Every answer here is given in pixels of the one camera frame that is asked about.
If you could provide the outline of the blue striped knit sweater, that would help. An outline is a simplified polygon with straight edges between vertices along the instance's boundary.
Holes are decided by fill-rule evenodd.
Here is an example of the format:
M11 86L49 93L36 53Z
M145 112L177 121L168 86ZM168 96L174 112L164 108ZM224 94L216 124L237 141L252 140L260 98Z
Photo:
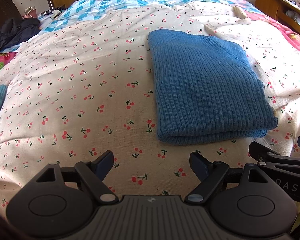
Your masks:
M148 44L160 141L260 138L277 126L263 83L239 44L168 29L151 32Z

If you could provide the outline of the white cherry print bedsheet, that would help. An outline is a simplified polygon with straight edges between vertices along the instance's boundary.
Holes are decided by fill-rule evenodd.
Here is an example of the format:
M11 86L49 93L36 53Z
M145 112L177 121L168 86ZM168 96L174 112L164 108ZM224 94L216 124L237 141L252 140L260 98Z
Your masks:
M189 154L230 166L251 162L251 139L177 146L157 138L148 35L159 29L236 42L263 82L279 123L259 143L300 158L300 51L278 29L239 7L190 2L111 10L26 42L0 71L7 94L0 111L0 214L44 166L74 166L106 150L105 179L116 194L179 194L199 181Z

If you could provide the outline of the pink cartoon blanket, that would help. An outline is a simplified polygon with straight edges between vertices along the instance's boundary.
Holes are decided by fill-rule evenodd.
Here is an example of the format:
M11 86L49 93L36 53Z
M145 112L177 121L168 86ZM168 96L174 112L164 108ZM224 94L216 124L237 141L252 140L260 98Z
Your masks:
M280 22L272 19L271 17L267 15L258 14L255 12L245 12L246 15L253 21L255 20L261 20L264 22L269 23L270 25L274 26L276 29L278 29L281 34L284 36L284 38L298 51L300 51L300 35L294 31L292 31L290 28L288 28L285 25L282 25Z

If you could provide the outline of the wooden shelf cabinet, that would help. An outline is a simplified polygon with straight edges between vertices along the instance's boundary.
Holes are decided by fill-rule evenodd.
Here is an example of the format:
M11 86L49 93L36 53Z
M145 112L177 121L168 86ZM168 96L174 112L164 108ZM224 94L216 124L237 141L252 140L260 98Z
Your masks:
M300 10L290 3L283 0L255 0L255 7L300 35L300 25L286 14L287 11L293 11L300 16Z

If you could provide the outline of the dark navy jacket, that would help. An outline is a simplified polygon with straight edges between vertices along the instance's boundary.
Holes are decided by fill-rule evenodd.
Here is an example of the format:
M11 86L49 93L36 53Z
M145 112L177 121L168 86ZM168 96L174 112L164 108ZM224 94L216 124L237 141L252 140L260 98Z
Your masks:
M8 19L0 27L0 51L25 42L40 32L37 18Z

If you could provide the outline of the blue white checkered quilt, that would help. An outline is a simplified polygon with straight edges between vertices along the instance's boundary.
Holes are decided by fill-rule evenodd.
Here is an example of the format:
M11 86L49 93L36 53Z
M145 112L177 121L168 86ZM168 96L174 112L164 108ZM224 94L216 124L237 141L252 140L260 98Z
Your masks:
M261 13L254 5L245 0L79 0L46 26L41 26L40 33L63 29L79 21L98 20L111 10L138 8L147 5L183 5L191 1L221 3L239 6L248 12Z

